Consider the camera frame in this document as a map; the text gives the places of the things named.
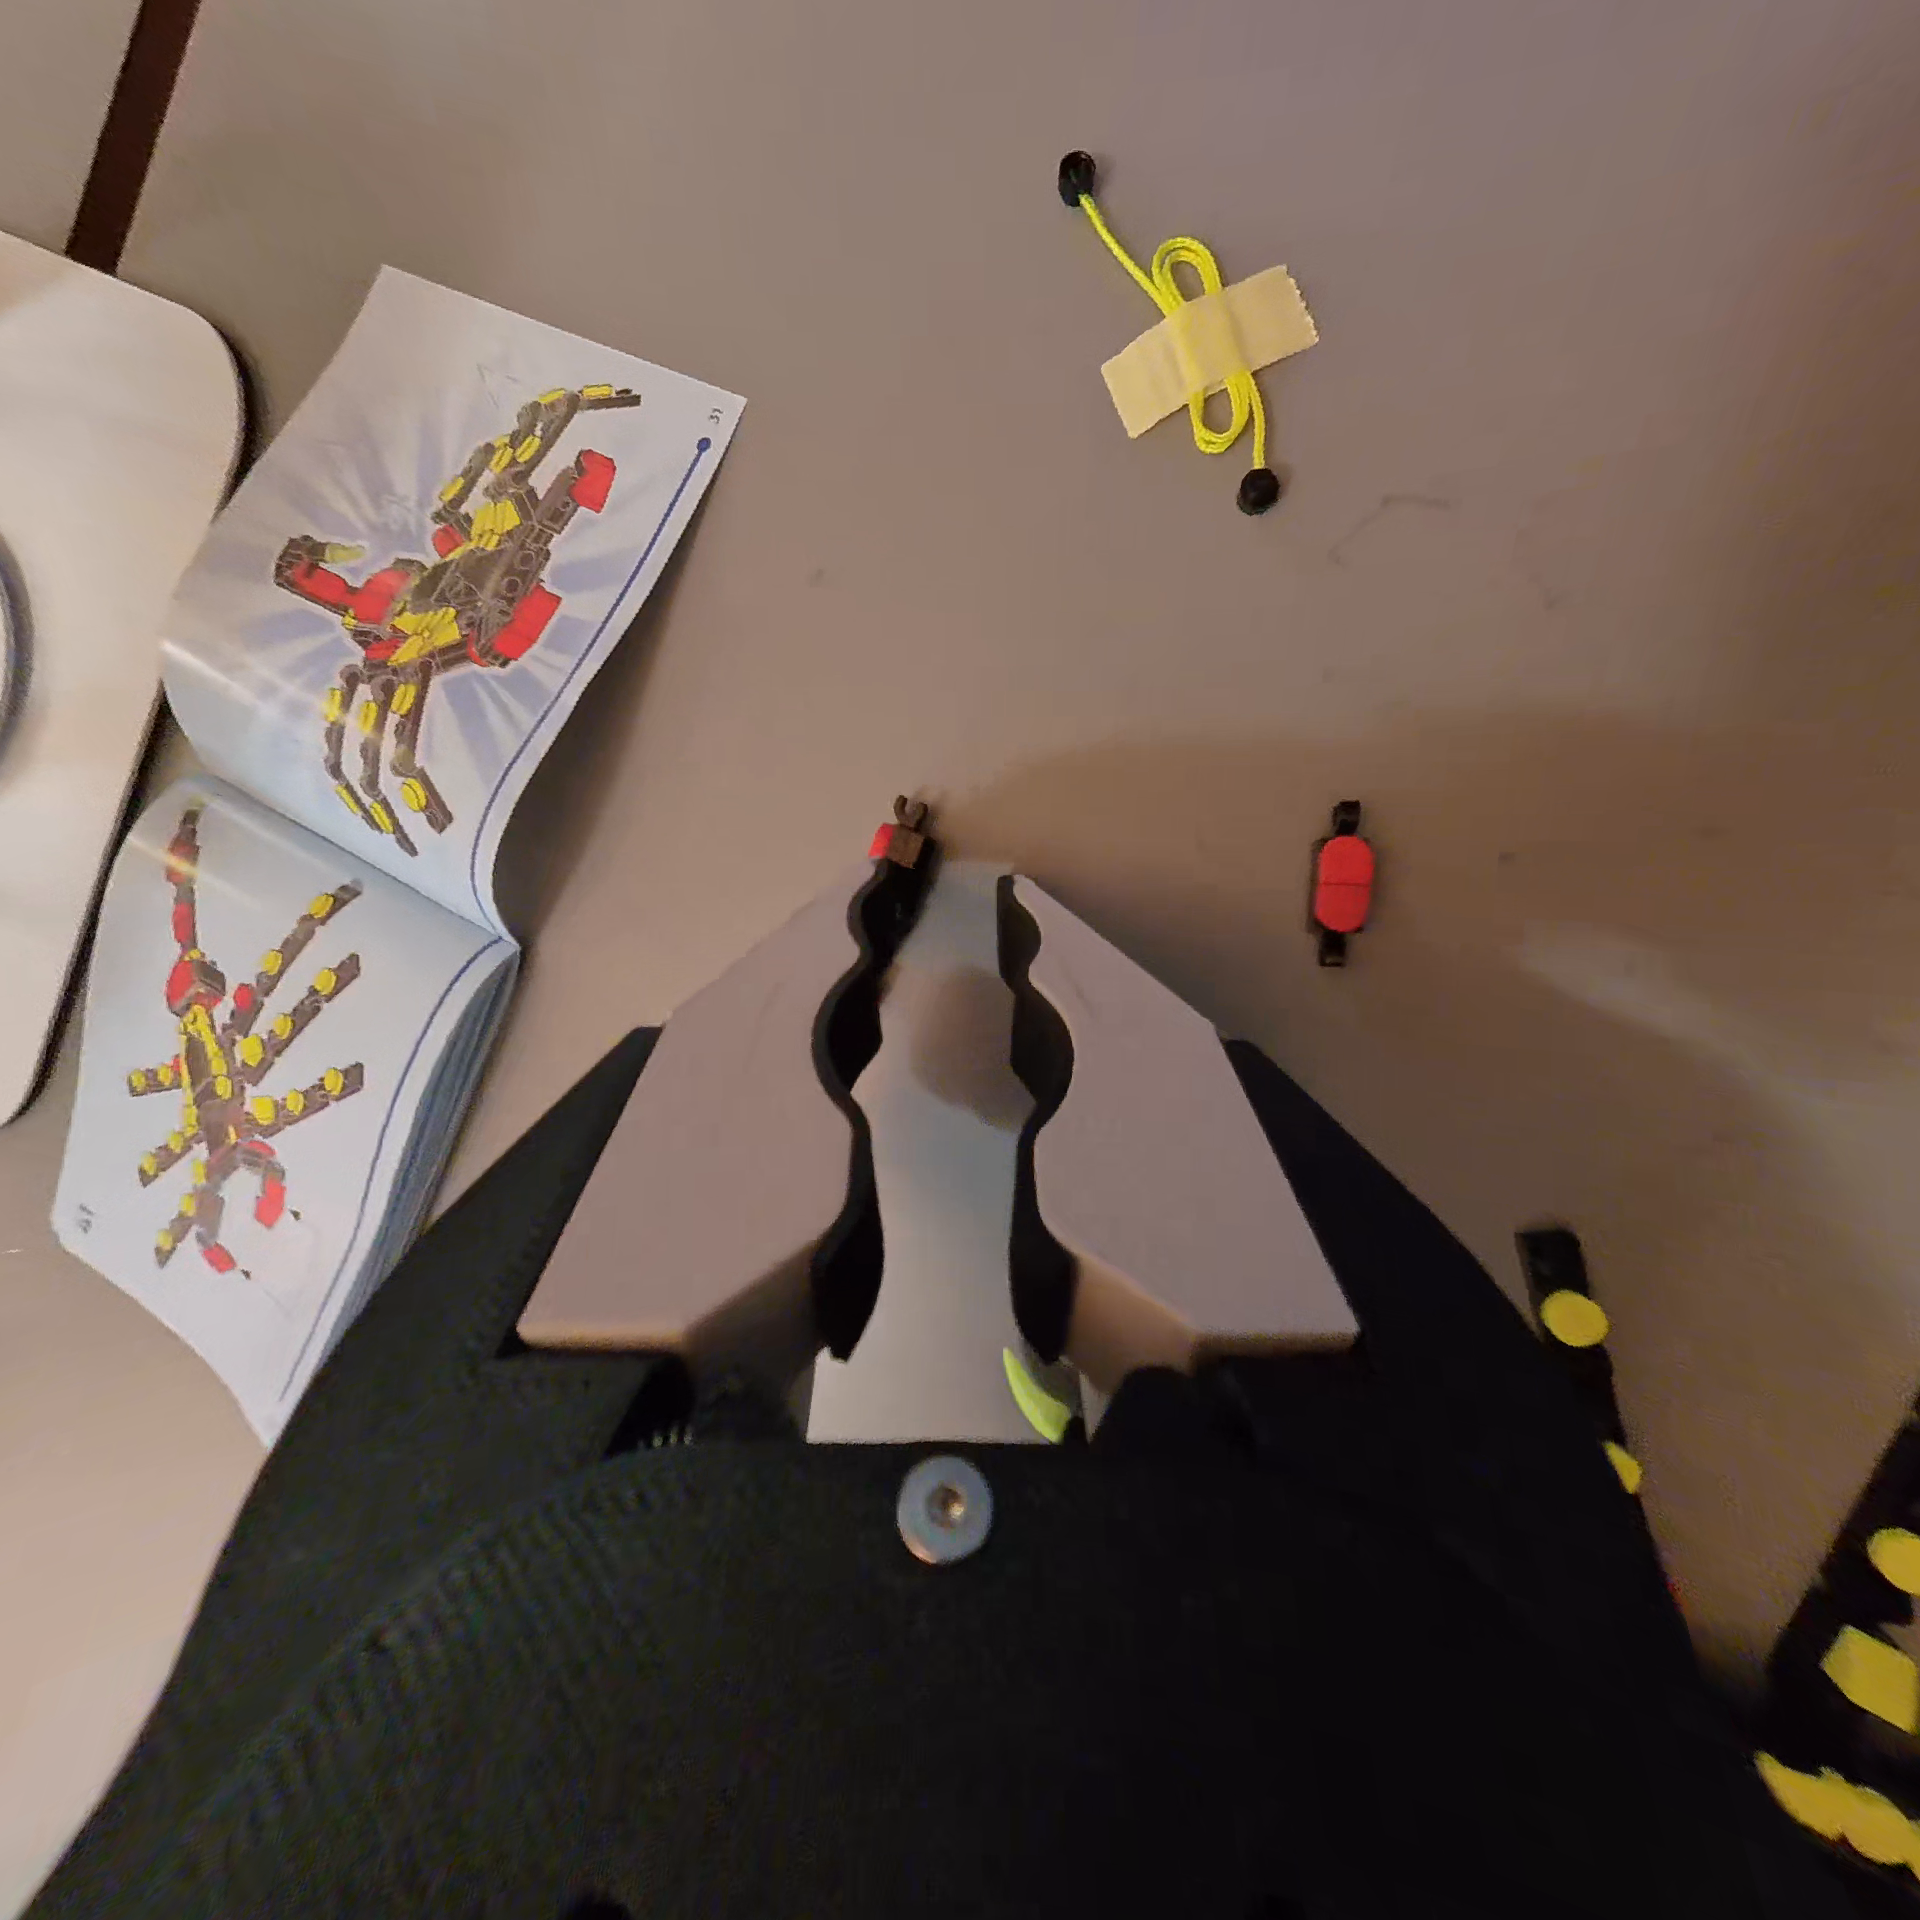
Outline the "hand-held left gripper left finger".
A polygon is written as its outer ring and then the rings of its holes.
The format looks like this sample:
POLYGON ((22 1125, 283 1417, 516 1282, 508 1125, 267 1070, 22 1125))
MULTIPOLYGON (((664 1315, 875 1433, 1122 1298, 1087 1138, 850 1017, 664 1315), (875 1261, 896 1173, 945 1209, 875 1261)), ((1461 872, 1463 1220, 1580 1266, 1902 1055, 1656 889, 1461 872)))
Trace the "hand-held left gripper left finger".
POLYGON ((529 1349, 847 1358, 881 1281, 856 1082, 931 852, 875 852, 659 1027, 519 1315, 529 1349))

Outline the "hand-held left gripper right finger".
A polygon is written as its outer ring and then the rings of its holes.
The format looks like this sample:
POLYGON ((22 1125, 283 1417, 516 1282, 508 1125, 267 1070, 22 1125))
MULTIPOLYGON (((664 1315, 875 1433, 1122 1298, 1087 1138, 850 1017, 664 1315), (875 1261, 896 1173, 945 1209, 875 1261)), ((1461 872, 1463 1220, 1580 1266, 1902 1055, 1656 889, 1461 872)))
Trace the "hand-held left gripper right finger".
POLYGON ((1356 1308, 1220 1031, 1026 874, 995 886, 995 937, 1027 1098, 1008 1220, 1027 1353, 1102 1395, 1352 1353, 1356 1308))

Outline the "small black red lego assembly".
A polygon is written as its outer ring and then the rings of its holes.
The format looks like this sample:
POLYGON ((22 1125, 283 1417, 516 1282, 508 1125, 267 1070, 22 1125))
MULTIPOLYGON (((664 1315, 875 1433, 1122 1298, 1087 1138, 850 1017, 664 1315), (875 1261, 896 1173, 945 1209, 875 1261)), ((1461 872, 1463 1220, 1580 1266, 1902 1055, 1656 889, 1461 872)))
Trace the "small black red lego assembly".
POLYGON ((1309 855, 1309 929, 1322 970, 1350 962, 1352 939, 1369 926, 1376 886, 1379 855, 1361 831, 1361 804, 1341 799, 1309 855))

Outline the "lego instruction booklet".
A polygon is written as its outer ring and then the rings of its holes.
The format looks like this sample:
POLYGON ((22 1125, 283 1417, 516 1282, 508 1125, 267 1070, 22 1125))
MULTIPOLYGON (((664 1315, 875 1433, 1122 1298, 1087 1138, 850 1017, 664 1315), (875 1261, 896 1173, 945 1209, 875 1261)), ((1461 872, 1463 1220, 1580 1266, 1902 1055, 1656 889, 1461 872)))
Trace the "lego instruction booklet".
POLYGON ((747 402, 382 267, 183 567, 52 1229, 274 1446, 420 1231, 516 988, 497 862, 747 402))

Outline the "black yellow lego scorpion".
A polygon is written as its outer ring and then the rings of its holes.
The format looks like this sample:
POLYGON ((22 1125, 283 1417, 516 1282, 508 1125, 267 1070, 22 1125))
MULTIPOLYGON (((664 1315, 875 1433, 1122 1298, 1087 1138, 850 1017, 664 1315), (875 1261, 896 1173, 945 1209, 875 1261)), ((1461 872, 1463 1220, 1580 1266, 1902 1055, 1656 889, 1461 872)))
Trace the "black yellow lego scorpion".
MULTIPOLYGON (((1516 1243, 1536 1330, 1640 1507, 1641 1460, 1585 1246, 1564 1226, 1521 1229, 1516 1243)), ((1768 1657, 1757 1734, 1753 1766, 1776 1810, 1917 1904, 1917 1400, 1768 1657)))

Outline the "white tablet stand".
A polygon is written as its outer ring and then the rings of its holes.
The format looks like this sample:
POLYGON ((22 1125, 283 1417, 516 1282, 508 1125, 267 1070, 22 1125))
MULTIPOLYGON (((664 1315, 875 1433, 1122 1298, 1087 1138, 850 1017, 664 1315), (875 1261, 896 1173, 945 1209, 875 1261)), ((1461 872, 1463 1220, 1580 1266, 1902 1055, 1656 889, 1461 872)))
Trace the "white tablet stand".
POLYGON ((3 235, 3 1121, 41 1077, 245 434, 223 333, 3 235))

